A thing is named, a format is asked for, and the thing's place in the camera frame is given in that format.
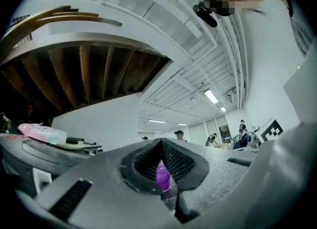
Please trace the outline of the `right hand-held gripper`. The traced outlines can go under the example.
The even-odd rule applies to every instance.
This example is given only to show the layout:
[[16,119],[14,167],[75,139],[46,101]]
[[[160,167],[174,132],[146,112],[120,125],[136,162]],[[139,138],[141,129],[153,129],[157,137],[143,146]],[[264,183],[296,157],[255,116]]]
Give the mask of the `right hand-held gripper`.
[[283,133],[280,124],[273,118],[267,120],[256,131],[249,133],[248,147],[259,148],[266,141],[275,140]]

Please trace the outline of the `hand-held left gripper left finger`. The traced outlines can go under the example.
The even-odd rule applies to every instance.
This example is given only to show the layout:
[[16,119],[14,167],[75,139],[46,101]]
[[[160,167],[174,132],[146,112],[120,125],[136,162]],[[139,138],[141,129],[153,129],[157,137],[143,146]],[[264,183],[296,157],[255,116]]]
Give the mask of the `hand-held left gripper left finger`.
[[36,198],[49,211],[79,180],[91,186],[67,222],[83,229],[178,229],[180,222],[159,195],[143,194],[122,179],[119,163],[130,152],[144,147],[138,142],[95,155],[60,175]]

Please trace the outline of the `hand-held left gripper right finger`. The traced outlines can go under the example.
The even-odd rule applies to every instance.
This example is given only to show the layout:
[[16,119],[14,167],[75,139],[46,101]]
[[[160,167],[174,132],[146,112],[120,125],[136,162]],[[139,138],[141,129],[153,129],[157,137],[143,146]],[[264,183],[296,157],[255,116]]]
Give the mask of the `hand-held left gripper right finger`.
[[[257,150],[242,148],[223,150],[161,139],[166,166],[176,162],[171,175],[179,189],[181,215],[192,224],[245,224],[254,202],[252,188],[256,166],[260,164]],[[173,156],[171,151],[178,151]]]

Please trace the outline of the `ceiling air conditioner unit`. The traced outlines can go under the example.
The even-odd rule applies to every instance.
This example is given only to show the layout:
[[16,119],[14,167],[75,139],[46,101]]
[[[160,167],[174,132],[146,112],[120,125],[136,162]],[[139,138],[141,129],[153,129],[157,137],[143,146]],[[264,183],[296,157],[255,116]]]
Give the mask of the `ceiling air conditioner unit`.
[[231,89],[227,92],[227,99],[231,104],[237,103],[236,89]]

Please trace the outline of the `beige flat tool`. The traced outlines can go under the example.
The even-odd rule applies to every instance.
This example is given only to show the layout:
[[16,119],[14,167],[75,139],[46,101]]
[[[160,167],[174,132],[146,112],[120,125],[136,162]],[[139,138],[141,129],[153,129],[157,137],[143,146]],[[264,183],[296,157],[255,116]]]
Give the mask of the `beige flat tool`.
[[86,142],[83,138],[74,138],[68,137],[66,139],[66,143],[64,144],[57,144],[59,148],[68,149],[68,150],[81,150],[81,149],[90,149],[90,148],[100,148],[101,145],[97,143],[89,143]]

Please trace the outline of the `purple plastic bucket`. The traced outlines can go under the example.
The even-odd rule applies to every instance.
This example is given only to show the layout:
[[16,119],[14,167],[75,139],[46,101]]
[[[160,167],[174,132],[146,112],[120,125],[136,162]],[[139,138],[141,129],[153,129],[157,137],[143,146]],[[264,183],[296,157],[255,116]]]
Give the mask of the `purple plastic bucket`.
[[156,182],[163,192],[170,189],[170,174],[162,161],[158,164]]

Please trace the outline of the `person's grey T-shirt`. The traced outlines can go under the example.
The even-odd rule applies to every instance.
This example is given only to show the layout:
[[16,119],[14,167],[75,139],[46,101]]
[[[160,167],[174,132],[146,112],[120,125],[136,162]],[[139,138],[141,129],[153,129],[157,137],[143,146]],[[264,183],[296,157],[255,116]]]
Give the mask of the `person's grey T-shirt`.
[[254,126],[269,119],[284,130],[317,122],[317,34],[299,8],[265,0],[262,14],[246,12],[249,89],[245,111]]

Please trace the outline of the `black and white appliance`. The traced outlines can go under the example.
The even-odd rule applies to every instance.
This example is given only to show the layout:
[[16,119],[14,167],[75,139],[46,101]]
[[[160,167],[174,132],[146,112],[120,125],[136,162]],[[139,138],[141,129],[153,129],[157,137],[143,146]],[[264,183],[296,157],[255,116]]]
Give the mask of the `black and white appliance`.
[[36,139],[0,133],[0,169],[14,189],[32,198],[52,181],[100,152],[102,148],[68,150]]

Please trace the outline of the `white ceiling pipe bundle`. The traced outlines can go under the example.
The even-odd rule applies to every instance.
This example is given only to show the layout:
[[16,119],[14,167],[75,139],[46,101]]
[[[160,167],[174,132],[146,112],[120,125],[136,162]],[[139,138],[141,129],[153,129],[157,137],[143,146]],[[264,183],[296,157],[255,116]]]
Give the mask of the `white ceiling pipe bundle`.
[[232,70],[237,94],[236,105],[240,110],[245,106],[249,92],[249,63],[242,18],[240,15],[220,18],[217,29]]

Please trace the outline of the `wooden staircase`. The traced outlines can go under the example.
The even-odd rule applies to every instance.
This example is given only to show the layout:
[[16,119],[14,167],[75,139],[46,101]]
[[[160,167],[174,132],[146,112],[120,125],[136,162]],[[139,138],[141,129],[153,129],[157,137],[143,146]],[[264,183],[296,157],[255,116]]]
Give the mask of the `wooden staircase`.
[[31,40],[0,58],[0,113],[40,122],[143,92],[170,64],[146,43],[101,33]]

